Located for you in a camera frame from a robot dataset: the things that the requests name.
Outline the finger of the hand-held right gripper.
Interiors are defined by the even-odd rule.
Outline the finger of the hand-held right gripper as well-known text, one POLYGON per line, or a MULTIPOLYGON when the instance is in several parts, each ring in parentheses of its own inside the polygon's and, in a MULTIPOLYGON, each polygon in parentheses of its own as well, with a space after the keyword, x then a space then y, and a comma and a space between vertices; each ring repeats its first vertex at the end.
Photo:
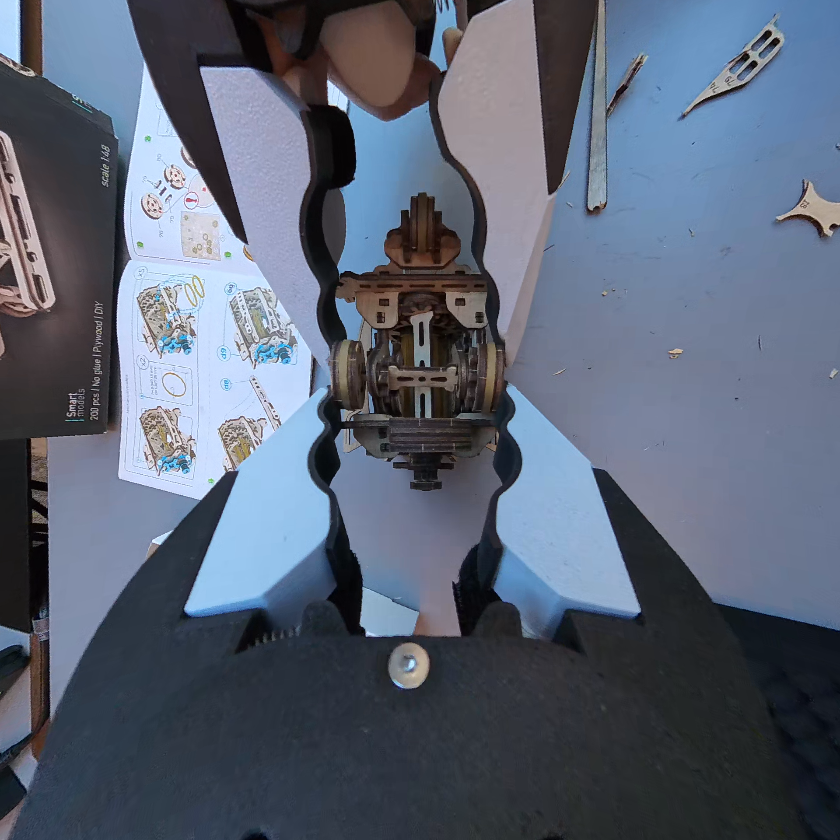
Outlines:
POLYGON ((449 151, 477 185, 484 267, 507 347, 526 330, 552 220, 531 1, 506 1, 443 33, 448 71, 438 113, 449 151))
POLYGON ((355 172, 348 114, 307 104, 270 74, 203 67, 203 84, 250 254, 329 385, 329 353, 347 334, 335 291, 346 235, 340 188, 355 172))

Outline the black model kit box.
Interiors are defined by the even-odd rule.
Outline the black model kit box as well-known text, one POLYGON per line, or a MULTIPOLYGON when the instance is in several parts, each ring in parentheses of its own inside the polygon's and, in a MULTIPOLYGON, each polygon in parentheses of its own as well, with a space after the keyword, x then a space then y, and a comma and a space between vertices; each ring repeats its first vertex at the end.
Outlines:
POLYGON ((2 440, 106 430, 118 168, 108 115, 2 57, 2 440))

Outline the black block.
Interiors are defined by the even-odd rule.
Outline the black block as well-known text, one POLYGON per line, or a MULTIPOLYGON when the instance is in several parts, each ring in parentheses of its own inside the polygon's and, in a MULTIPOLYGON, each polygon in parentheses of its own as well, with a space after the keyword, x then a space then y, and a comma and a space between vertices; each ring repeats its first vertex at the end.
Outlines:
POLYGON ((26 438, 1 442, 1 625, 28 634, 30 457, 26 438))

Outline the black foam pad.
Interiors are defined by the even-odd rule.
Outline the black foam pad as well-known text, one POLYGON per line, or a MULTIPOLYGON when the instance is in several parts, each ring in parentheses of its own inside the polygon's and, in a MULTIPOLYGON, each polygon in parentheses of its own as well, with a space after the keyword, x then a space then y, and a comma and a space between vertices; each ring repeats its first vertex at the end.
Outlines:
POLYGON ((728 605, 719 610, 770 709, 808 837, 838 839, 838 630, 728 605))

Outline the star-shaped wooden offcut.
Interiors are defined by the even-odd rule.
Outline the star-shaped wooden offcut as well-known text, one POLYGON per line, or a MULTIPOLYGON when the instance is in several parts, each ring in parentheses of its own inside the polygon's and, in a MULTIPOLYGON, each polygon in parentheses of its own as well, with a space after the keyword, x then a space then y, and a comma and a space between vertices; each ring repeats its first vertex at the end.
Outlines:
POLYGON ((792 218, 802 218, 815 225, 822 237, 832 237, 839 229, 839 202, 831 202, 821 197, 816 191, 814 183, 803 180, 800 200, 792 210, 775 218, 776 222, 783 222, 792 218))

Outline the thin wooden strip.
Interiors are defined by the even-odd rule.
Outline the thin wooden strip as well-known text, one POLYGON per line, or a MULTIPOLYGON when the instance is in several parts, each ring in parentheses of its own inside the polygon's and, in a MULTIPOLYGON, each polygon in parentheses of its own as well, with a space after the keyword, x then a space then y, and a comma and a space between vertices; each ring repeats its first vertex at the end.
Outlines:
POLYGON ((591 96, 589 171, 586 210, 600 213, 607 204, 606 1, 597 3, 593 32, 594 70, 591 96))

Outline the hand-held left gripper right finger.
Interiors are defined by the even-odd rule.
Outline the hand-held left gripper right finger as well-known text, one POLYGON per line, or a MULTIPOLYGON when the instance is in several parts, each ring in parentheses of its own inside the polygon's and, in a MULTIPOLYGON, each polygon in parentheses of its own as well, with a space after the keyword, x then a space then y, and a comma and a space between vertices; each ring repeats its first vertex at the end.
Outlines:
POLYGON ((454 583, 461 634, 499 600, 531 637, 552 638, 567 610, 634 619, 640 605, 590 461, 513 385, 496 421, 501 486, 454 583))

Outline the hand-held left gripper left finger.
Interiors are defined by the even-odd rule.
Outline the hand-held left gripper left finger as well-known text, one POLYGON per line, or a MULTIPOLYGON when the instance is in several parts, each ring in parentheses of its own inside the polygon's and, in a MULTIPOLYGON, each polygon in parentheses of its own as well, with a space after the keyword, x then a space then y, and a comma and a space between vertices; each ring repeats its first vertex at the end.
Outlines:
POLYGON ((320 388, 238 468, 187 615, 260 608, 289 628, 310 602, 329 600, 361 632, 361 567, 330 488, 340 420, 320 388))

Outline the pointed slotted wooden offcut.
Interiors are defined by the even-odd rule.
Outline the pointed slotted wooden offcut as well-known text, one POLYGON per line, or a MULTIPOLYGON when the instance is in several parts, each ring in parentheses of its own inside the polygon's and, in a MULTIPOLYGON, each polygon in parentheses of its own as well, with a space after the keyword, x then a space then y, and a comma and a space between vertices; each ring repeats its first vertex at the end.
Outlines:
POLYGON ((779 15, 774 15, 771 21, 726 63, 715 79, 681 113, 681 119, 701 103, 742 88, 779 54, 784 43, 784 34, 778 28, 778 19, 779 15))

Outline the person's right hand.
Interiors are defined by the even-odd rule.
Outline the person's right hand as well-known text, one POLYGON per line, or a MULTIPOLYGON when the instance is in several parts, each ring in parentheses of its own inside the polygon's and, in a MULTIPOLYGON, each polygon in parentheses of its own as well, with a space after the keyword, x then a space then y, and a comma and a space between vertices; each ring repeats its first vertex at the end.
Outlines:
POLYGON ((278 55, 272 59, 274 71, 300 100, 307 104, 329 103, 329 59, 321 48, 308 59, 298 59, 282 49, 278 55))

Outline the white instruction booklet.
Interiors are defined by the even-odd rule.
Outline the white instruction booklet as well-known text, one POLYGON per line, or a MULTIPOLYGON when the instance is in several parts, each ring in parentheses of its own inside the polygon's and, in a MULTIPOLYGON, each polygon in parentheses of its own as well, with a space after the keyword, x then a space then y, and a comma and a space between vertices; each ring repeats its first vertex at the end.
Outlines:
POLYGON ((199 499, 307 401, 313 363, 147 69, 123 229, 119 477, 199 499))

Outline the wooden mechanical model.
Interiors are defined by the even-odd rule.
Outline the wooden mechanical model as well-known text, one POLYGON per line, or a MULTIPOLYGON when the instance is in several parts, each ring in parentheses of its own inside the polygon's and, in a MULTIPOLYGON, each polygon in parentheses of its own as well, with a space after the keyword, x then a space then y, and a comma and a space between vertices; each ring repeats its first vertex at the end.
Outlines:
POLYGON ((385 237, 386 264, 345 271, 336 292, 363 320, 360 337, 336 342, 329 357, 346 437, 410 470, 414 490, 440 490, 440 471, 491 443, 505 385, 488 281, 459 264, 460 250, 434 197, 420 192, 385 237))

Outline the small dark wooden offcut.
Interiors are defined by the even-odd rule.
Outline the small dark wooden offcut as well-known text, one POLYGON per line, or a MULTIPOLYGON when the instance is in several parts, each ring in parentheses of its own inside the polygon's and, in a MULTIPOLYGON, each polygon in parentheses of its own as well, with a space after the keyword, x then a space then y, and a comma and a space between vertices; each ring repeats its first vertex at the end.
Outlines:
POLYGON ((612 98, 611 98, 611 100, 609 101, 609 103, 606 107, 605 115, 608 119, 612 115, 612 113, 614 111, 614 108, 617 105, 620 98, 623 96, 625 91, 627 89, 629 89, 629 87, 633 83, 633 80, 635 79, 637 73, 644 66, 647 58, 648 58, 647 54, 641 53, 641 54, 637 55, 636 57, 634 57, 631 60, 631 62, 629 63, 628 67, 626 68, 626 70, 623 74, 622 79, 618 83, 618 85, 617 85, 617 87, 616 87, 616 89, 615 89, 615 91, 612 95, 612 98))

